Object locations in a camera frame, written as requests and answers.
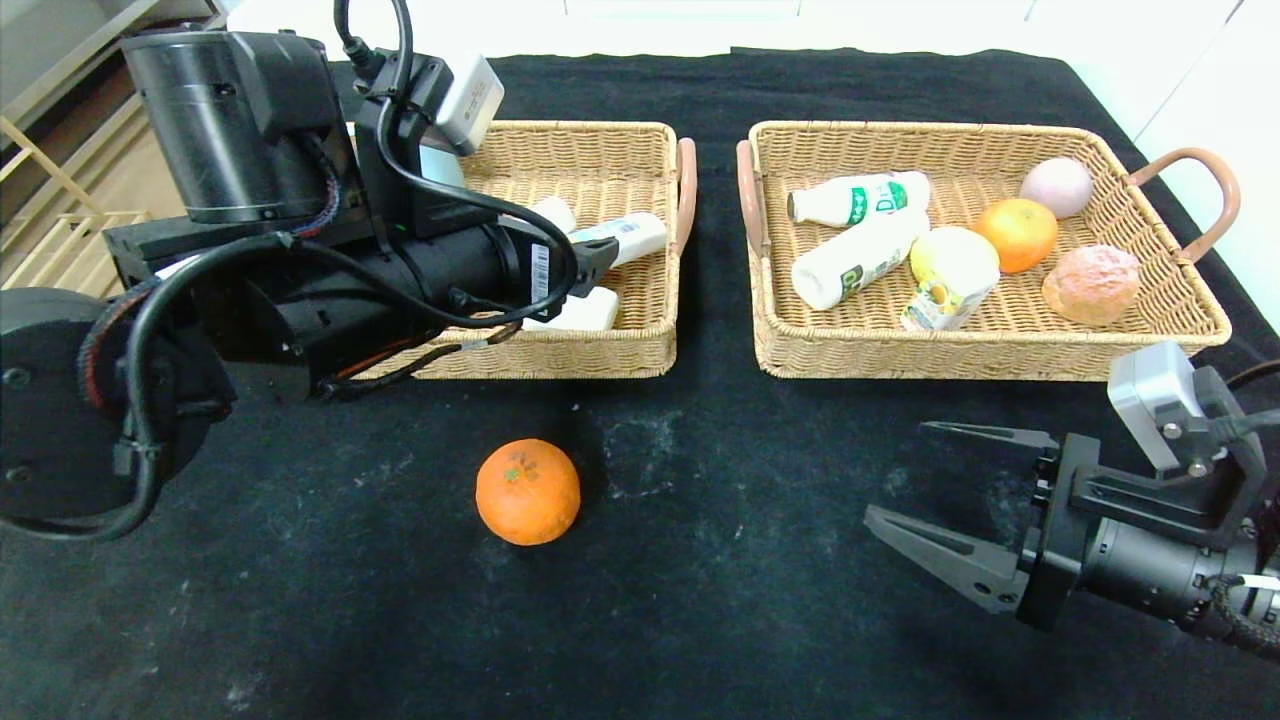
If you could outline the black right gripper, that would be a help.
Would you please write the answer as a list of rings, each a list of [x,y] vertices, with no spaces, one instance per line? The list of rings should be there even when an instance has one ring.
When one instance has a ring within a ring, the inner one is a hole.
[[[989,614],[1014,612],[1051,630],[1076,592],[1216,633],[1212,578],[1220,574],[1216,466],[1202,477],[1143,477],[1102,462],[1097,438],[928,420],[920,428],[1034,448],[1039,515],[1021,557],[1011,550],[870,505],[864,524],[905,559]]]

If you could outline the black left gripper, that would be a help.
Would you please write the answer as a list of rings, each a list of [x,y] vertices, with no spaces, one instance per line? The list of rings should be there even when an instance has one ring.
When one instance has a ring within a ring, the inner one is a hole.
[[[545,319],[567,295],[585,299],[620,255],[613,236],[554,243],[543,229],[508,217],[453,217],[424,229],[392,227],[407,293],[434,320],[481,329]]]

